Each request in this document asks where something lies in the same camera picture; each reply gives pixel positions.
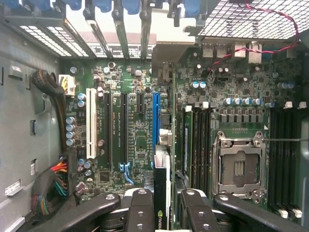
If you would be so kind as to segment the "metal socket cover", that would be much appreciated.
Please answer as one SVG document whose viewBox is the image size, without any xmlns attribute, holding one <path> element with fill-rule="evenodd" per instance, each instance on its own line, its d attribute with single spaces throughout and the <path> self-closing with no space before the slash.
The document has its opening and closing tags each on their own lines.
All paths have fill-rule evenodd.
<svg viewBox="0 0 309 232">
<path fill-rule="evenodd" d="M 266 145 L 257 139 L 221 139 L 217 189 L 238 195 L 265 188 Z"/>
</svg>

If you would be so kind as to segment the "CPU socket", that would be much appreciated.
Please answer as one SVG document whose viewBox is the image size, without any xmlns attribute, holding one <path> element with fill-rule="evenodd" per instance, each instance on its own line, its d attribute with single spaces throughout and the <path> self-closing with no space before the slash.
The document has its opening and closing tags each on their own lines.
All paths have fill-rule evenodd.
<svg viewBox="0 0 309 232">
<path fill-rule="evenodd" d="M 230 138 L 218 131 L 212 144 L 212 194 L 230 193 L 261 204 L 266 196 L 266 143 L 261 131 Z"/>
</svg>

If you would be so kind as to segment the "black RAM slot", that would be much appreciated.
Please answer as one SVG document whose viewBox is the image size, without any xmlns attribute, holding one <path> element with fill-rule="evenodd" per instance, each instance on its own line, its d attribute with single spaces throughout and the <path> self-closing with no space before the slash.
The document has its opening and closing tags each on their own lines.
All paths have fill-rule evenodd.
<svg viewBox="0 0 309 232">
<path fill-rule="evenodd" d="M 291 138 L 291 115 L 292 115 L 292 108 L 287 108 L 286 109 L 286 138 L 290 139 Z M 290 154 L 291 154 L 291 149 L 290 149 L 291 142 L 287 141 L 286 142 L 286 161 L 285 161 L 285 171 L 286 171 L 286 194 L 285 194 L 285 207 L 288 212 L 289 217 L 292 216 L 292 211 L 291 211 L 291 206 L 290 206 L 290 199 L 291 199 L 291 194 L 290 194 Z"/>
<path fill-rule="evenodd" d="M 309 102 L 299 102 L 295 110 L 295 197 L 302 212 L 301 225 L 309 220 Z"/>
<path fill-rule="evenodd" d="M 198 171 L 197 168 L 199 167 L 199 148 L 198 148 L 198 138 L 199 138 L 199 116 L 200 116 L 200 108 L 194 108 L 193 113 L 193 188 L 196 189 L 198 187 Z"/>
<path fill-rule="evenodd" d="M 279 110 L 278 114 L 278 138 L 283 139 L 284 136 L 284 112 L 282 109 Z M 278 142 L 278 193 L 277 193 L 277 202 L 279 207 L 279 213 L 282 218 L 287 218 L 287 213 L 285 212 L 282 206 L 282 170 L 283 170 L 283 155 L 282 151 L 283 142 Z"/>
<path fill-rule="evenodd" d="M 205 190 L 211 194 L 212 186 L 212 144 L 213 144 L 213 108 L 211 104 L 206 111 L 206 166 L 205 166 Z"/>
<path fill-rule="evenodd" d="M 200 145 L 200 184 L 201 190 L 207 190 L 208 167 L 208 109 L 201 108 L 201 145 Z"/>
<path fill-rule="evenodd" d="M 269 138 L 275 139 L 276 136 L 276 108 L 270 109 L 270 133 Z M 269 177 L 268 177 L 268 207 L 272 213 L 277 212 L 276 207 L 276 142 L 269 142 Z"/>
</svg>

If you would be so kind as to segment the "green RAM stick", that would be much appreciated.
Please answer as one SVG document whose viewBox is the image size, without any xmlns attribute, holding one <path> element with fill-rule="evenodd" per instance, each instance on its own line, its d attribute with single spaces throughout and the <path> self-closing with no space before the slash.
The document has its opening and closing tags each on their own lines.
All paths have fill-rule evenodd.
<svg viewBox="0 0 309 232">
<path fill-rule="evenodd" d="M 184 176 L 186 185 L 191 185 L 192 174 L 192 133 L 193 133 L 193 110 L 191 105 L 187 105 L 184 108 Z"/>
</svg>

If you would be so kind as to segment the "blue expansion slot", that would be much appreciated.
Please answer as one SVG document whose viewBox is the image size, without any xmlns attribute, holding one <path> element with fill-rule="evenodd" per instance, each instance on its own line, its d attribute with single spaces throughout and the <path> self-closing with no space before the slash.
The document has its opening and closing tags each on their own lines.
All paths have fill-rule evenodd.
<svg viewBox="0 0 309 232">
<path fill-rule="evenodd" d="M 160 118 L 159 113 L 161 109 L 161 96 L 160 93 L 153 94 L 153 147 L 159 143 L 159 129 L 160 129 Z"/>
</svg>

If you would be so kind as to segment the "white expansion slot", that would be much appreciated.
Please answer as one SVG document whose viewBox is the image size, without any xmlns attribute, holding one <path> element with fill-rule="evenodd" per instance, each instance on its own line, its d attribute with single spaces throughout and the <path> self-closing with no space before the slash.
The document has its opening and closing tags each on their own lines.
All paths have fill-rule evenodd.
<svg viewBox="0 0 309 232">
<path fill-rule="evenodd" d="M 86 158 L 97 156 L 97 90 L 86 89 Z"/>
</svg>

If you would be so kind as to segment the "short black expansion slot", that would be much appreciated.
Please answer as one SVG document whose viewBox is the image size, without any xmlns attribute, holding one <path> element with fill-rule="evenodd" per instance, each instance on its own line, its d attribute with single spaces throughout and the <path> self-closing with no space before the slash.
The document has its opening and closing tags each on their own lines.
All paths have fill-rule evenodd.
<svg viewBox="0 0 309 232">
<path fill-rule="evenodd" d="M 144 114 L 144 94 L 137 93 L 137 113 Z"/>
</svg>

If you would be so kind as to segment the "thin metal locking lever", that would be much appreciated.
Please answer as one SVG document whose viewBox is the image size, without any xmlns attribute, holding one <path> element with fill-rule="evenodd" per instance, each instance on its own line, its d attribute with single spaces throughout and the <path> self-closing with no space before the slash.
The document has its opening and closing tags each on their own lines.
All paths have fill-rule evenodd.
<svg viewBox="0 0 309 232">
<path fill-rule="evenodd" d="M 291 138 L 258 138 L 257 140 L 270 141 L 270 142 L 309 142 L 309 138 L 308 139 L 304 139 L 304 138 L 297 138 L 297 139 L 291 139 Z"/>
</svg>

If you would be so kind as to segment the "green motherboard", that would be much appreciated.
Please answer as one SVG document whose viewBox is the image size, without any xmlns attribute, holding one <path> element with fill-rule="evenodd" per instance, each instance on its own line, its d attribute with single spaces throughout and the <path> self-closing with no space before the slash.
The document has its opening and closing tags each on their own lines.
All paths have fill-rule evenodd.
<svg viewBox="0 0 309 232">
<path fill-rule="evenodd" d="M 276 108 L 276 136 L 278 138 L 278 114 L 284 112 L 284 136 L 286 138 L 286 109 L 292 108 L 291 139 L 294 138 L 295 110 L 301 102 L 298 95 L 298 82 L 302 74 L 302 60 L 299 58 L 268 57 L 260 64 L 245 62 L 224 62 L 209 71 L 211 60 L 196 61 L 199 89 L 194 108 L 200 108 L 199 116 L 199 167 L 200 184 L 200 145 L 201 108 L 213 108 L 213 138 L 223 131 L 230 138 L 252 137 L 261 131 L 269 138 L 270 109 Z M 67 75 L 75 77 L 75 96 L 68 96 L 66 119 L 66 143 L 74 153 L 72 162 L 76 166 L 76 186 L 73 193 L 78 203 L 114 191 L 120 195 L 132 188 L 153 188 L 152 169 L 152 119 L 151 93 L 155 85 L 150 62 L 128 62 L 109 60 L 72 62 L 66 67 Z M 86 158 L 86 89 L 97 90 L 97 156 Z M 107 164 L 105 153 L 105 103 L 104 93 L 112 94 L 112 166 Z M 120 142 L 120 96 L 128 95 L 128 157 L 127 164 L 121 165 L 122 148 Z M 144 94 L 144 114 L 137 113 L 137 93 Z M 258 206 L 268 207 L 269 142 L 266 143 L 266 196 Z M 290 206 L 289 217 L 285 207 L 286 192 L 286 142 L 283 142 L 282 206 L 288 219 L 301 218 L 302 212 L 295 197 L 295 142 L 291 142 L 290 162 Z M 276 214 L 280 215 L 277 202 L 278 193 L 278 142 L 276 142 Z"/>
</svg>

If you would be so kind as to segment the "white power connector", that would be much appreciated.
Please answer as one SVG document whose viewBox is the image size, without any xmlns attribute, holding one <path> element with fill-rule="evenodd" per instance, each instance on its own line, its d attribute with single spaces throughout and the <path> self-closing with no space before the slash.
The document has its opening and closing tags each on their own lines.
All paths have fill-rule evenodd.
<svg viewBox="0 0 309 232">
<path fill-rule="evenodd" d="M 67 74 L 60 74 L 59 85 L 64 89 L 66 96 L 75 96 L 75 77 Z"/>
</svg>

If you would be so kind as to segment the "black PC case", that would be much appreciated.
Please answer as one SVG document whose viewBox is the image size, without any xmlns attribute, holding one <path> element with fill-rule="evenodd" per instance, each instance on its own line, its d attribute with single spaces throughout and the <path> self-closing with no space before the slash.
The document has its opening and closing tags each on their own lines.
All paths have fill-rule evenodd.
<svg viewBox="0 0 309 232">
<path fill-rule="evenodd" d="M 140 13 L 149 8 L 150 37 L 142 60 Z M 72 56 L 58 55 L 22 25 L 36 26 Z M 77 56 L 48 26 L 62 27 L 89 57 Z M 183 0 L 140 0 L 136 15 L 127 14 L 122 0 L 112 0 L 108 13 L 93 0 L 82 0 L 78 11 L 62 0 L 0 0 L 0 232 L 27 232 L 85 203 L 73 193 L 76 166 L 66 143 L 68 96 L 58 78 L 66 67 L 102 60 L 152 66 L 158 34 L 183 28 L 194 37 L 199 58 L 211 60 L 209 71 L 227 61 L 301 59 L 297 92 L 309 102 L 309 0 L 200 0 L 196 18 L 185 18 Z M 138 189 L 154 193 L 146 187 L 124 195 L 109 191 L 120 196 L 121 212 L 105 216 L 90 232 L 124 232 L 124 216 Z M 221 232 L 252 232 L 244 222 L 215 215 Z"/>
</svg>

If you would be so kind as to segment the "metal slot cover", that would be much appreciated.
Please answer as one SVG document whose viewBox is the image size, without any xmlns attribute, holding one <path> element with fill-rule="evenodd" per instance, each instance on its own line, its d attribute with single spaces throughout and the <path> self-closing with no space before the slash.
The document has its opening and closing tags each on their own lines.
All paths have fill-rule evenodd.
<svg viewBox="0 0 309 232">
<path fill-rule="evenodd" d="M 152 22 L 152 9 L 142 10 L 140 13 L 141 34 L 140 34 L 140 58 L 146 60 L 150 29 Z"/>
</svg>

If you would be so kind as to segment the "perforated slot cover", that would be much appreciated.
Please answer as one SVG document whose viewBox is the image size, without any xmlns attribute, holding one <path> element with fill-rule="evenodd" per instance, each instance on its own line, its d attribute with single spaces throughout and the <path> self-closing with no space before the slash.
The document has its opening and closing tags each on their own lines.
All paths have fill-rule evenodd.
<svg viewBox="0 0 309 232">
<path fill-rule="evenodd" d="M 79 57 L 89 57 L 89 55 L 76 43 L 76 41 L 62 28 L 48 26 L 50 30 L 58 39 L 61 40 L 68 48 L 70 48 Z"/>
<path fill-rule="evenodd" d="M 23 31 L 31 35 L 33 38 L 46 45 L 48 48 L 56 52 L 62 57 L 71 57 L 72 55 L 63 47 L 61 47 L 56 41 L 50 38 L 46 33 L 41 31 L 36 26 L 19 26 Z"/>
</svg>

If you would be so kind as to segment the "blue slot retainer clip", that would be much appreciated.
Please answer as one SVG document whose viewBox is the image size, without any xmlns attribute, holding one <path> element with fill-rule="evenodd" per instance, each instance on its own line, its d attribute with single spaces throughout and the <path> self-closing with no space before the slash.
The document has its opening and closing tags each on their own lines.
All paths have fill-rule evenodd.
<svg viewBox="0 0 309 232">
<path fill-rule="evenodd" d="M 82 0 L 62 0 L 62 2 L 68 5 L 73 11 L 78 11 L 82 8 Z"/>
<path fill-rule="evenodd" d="M 183 0 L 185 18 L 196 18 L 200 12 L 200 0 Z"/>
<path fill-rule="evenodd" d="M 137 15 L 140 12 L 140 0 L 122 0 L 122 6 L 128 15 Z"/>
<path fill-rule="evenodd" d="M 112 0 L 93 0 L 93 5 L 99 8 L 102 13 L 108 13 L 112 10 Z"/>
</svg>

